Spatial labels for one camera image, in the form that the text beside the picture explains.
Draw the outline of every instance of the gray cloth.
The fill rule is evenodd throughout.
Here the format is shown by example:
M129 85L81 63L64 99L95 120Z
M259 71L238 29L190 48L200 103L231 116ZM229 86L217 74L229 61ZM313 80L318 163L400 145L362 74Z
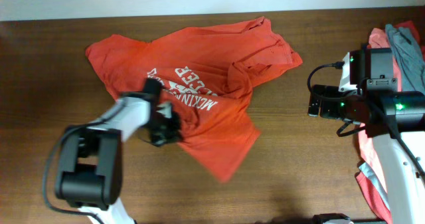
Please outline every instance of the gray cloth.
M378 191L378 193L379 193L379 195L382 199L382 202L384 202L386 208L389 210L390 205L388 204L388 195L386 194L384 187L380 183L380 181L379 181L377 175L375 174L375 172L373 171L373 169L370 167L369 164L367 164L367 162L360 165L359 169L366 176L366 178L369 179L369 181L371 181L372 185Z
M385 26L392 54L402 75L402 91L420 91L425 94L425 61L420 47L407 28Z

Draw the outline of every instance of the t-shirt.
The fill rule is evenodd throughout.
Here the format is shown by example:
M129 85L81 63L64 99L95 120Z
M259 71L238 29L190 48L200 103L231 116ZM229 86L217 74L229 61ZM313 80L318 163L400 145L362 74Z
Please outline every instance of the t-shirt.
M189 27L151 43L112 35L86 56L115 99L157 79L161 101L180 115L179 145L220 181L231 178L260 134L246 113L252 88L302 63L264 17Z

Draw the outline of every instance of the green led indicator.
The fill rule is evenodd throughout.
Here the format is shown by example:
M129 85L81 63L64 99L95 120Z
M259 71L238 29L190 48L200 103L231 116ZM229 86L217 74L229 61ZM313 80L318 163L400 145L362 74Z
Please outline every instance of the green led indicator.
M403 104L396 104L396 109L397 110L402 110L404 108Z

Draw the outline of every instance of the brown table surface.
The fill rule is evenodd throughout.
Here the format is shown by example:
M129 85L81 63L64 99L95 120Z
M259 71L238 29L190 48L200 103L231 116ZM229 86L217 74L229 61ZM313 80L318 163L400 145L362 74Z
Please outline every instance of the brown table surface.
M314 67L367 42L374 27L411 19L425 35L424 14L406 7L2 22L0 223L89 223L48 210L41 196L46 155L63 129L114 103L84 56L88 45L111 34L152 41L184 27L260 16L303 64L254 89L248 113L262 135L234 177L220 184L178 146L159 149L132 137L121 194L128 213L139 223L253 223L331 212L375 218L355 180L355 138L336 136L340 122L307 116L305 83ZM319 72L314 83L338 85L340 76Z

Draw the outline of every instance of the wooden tabletop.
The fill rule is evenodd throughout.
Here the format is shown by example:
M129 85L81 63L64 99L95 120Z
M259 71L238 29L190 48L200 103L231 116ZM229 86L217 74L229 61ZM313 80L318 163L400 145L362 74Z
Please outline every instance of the wooden tabletop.
M425 37L424 8L0 23L0 223L89 223L48 210L41 196L44 162L63 129L114 103L84 56L88 45L111 34L152 41L184 27L260 16L303 64L254 89L248 113L262 135L234 177L221 184L178 146L155 148L132 137L124 145L127 212L139 223L253 223L332 212L375 218L355 180L355 137L338 138L340 122L307 115L306 79L314 67L359 49L374 27L411 19ZM340 76L319 72L314 83L338 85Z

